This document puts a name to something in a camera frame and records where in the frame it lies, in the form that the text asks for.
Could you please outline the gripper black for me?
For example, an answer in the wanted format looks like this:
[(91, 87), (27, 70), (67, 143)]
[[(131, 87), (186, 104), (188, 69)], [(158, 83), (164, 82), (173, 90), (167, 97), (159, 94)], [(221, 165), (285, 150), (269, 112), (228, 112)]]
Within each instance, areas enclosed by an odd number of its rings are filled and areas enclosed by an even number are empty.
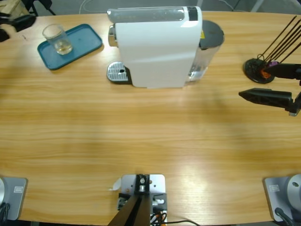
[[(301, 79), (300, 64), (277, 64), (263, 70), (273, 77), (284, 79)], [(239, 92), (239, 96), (254, 104), (268, 105), (284, 108), (289, 116), (297, 116), (301, 110), (301, 92), (295, 100), (292, 93), (286, 91), (275, 91), (271, 89), (252, 88)]]

